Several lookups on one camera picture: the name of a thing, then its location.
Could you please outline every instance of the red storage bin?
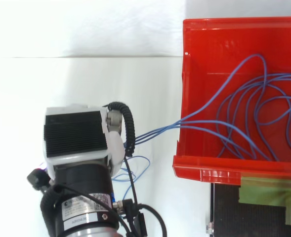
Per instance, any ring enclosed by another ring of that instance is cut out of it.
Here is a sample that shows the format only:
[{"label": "red storage bin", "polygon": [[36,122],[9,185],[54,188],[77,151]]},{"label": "red storage bin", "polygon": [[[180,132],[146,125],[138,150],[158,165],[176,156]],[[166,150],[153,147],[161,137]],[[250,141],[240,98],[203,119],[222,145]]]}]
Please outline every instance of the red storage bin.
[{"label": "red storage bin", "polygon": [[[291,17],[185,20],[183,39],[182,118],[202,107],[218,91],[236,66],[252,54],[264,56],[268,73],[291,73]],[[261,75],[261,60],[250,59],[214,102],[190,120],[215,120],[219,105],[229,94],[248,80]],[[278,82],[278,85],[291,95],[291,82]],[[277,95],[280,94],[268,89],[262,101]],[[246,104],[247,98],[248,96],[242,101],[241,108]],[[253,99],[250,111],[255,103],[256,99]],[[226,121],[226,108],[222,109],[220,114],[223,121]],[[276,119],[287,109],[286,100],[271,102],[261,110],[260,121]],[[240,109],[237,118],[235,125],[245,131],[243,109]],[[288,116],[273,125],[262,127],[263,135],[280,162],[266,161],[261,156],[258,156],[257,160],[242,160],[228,151],[225,151],[221,158],[217,158],[223,147],[219,138],[201,131],[181,129],[177,154],[173,160],[176,176],[233,185],[239,185],[242,176],[291,179],[291,149],[285,136],[287,118]],[[251,139],[264,153],[270,155],[257,134],[252,112],[249,113],[249,120]],[[214,124],[203,127],[216,131]],[[221,133],[227,135],[225,127],[220,128]],[[233,140],[250,151],[248,143],[237,133],[233,134]]]}]

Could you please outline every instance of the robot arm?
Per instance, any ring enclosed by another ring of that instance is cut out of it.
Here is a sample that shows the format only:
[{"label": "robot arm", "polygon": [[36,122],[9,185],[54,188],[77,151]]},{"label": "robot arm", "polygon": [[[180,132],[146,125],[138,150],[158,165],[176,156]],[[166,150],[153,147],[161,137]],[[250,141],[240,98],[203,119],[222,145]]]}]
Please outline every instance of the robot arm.
[{"label": "robot arm", "polygon": [[[120,137],[122,114],[125,147]],[[111,181],[125,157],[132,156],[134,144],[133,118],[125,104],[47,109],[43,136],[47,171],[36,169],[28,180],[44,193],[41,210],[50,237],[119,237],[119,222],[126,236],[147,236],[139,210],[150,207],[136,199],[115,202]],[[125,214],[131,231],[119,214]]]}]

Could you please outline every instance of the white label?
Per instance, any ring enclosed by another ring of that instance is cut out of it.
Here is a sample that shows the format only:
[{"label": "white label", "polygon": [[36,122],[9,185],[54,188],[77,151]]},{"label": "white label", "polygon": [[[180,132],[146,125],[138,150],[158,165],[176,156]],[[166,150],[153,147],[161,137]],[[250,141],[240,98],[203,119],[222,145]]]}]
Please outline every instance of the white label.
[{"label": "white label", "polygon": [[67,221],[64,221],[64,230],[68,230],[69,228],[72,228],[74,226],[79,226],[81,224],[94,222],[94,221],[98,221],[96,212],[76,216],[71,219],[68,219]]},{"label": "white label", "polygon": [[[111,208],[111,199],[108,194],[89,194],[89,195],[101,200],[104,204],[108,205]],[[99,204],[95,203],[94,201],[83,196],[74,197],[62,203],[63,221],[70,219],[74,216],[95,211],[106,211],[106,209],[100,206]]]}]

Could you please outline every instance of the white plastic housing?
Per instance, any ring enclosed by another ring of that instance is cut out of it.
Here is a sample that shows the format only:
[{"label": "white plastic housing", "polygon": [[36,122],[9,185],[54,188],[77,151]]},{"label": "white plastic housing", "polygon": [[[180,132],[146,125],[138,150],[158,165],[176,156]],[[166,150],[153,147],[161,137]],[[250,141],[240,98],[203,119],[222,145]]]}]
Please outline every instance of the white plastic housing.
[{"label": "white plastic housing", "polygon": [[100,159],[108,156],[108,164],[112,159],[112,172],[111,175],[114,176],[122,165],[122,161],[125,155],[125,148],[123,145],[122,138],[119,133],[115,131],[111,131],[109,133],[106,119],[107,119],[107,108],[104,107],[84,107],[84,106],[68,106],[68,107],[51,107],[46,109],[47,115],[61,115],[61,114],[73,114],[73,113],[84,113],[84,112],[92,112],[92,111],[100,111],[102,118],[102,130],[106,137],[107,142],[107,150],[96,151],[96,152],[86,152],[86,153],[78,153],[71,154],[59,157],[51,157],[48,158],[46,156],[46,144],[43,140],[43,155],[45,161],[47,163],[47,172],[51,179],[55,179],[54,166],[61,164],[69,164],[81,161],[88,161],[94,159]]}]

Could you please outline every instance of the green tape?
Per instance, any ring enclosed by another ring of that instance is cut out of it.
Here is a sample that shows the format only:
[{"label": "green tape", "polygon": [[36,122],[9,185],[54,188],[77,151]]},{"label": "green tape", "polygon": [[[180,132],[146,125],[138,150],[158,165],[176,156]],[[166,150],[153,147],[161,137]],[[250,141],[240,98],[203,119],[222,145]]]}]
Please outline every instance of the green tape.
[{"label": "green tape", "polygon": [[242,177],[240,203],[284,206],[291,225],[291,180]]}]

